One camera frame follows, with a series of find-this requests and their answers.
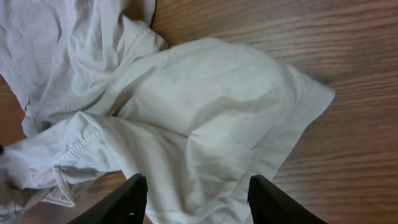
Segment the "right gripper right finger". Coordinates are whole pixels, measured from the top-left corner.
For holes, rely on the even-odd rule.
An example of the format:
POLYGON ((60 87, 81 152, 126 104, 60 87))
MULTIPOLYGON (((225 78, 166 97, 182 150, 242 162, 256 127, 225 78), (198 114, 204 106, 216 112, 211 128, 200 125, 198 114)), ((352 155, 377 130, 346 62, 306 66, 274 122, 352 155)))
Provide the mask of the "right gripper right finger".
POLYGON ((248 204, 253 224, 326 224, 262 175, 250 178, 248 204))

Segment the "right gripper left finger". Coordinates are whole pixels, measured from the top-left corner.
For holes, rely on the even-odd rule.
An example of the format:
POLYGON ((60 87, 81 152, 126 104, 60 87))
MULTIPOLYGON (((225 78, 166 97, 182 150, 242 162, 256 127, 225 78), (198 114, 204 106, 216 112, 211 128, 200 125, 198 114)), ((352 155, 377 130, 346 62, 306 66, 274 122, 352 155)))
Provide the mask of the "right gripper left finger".
POLYGON ((143 224, 147 192, 146 177, 135 174, 68 224, 143 224))

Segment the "beige shorts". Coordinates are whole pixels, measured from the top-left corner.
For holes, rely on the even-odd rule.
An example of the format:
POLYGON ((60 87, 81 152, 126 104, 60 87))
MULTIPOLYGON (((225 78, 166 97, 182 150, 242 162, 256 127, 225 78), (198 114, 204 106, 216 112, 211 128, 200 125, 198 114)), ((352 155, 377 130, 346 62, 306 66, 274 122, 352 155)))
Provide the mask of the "beige shorts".
POLYGON ((167 47, 154 1, 2 1, 1 75, 26 138, 1 153, 1 222, 73 207, 99 177, 141 173, 153 223, 248 223, 334 91, 248 45, 167 47))

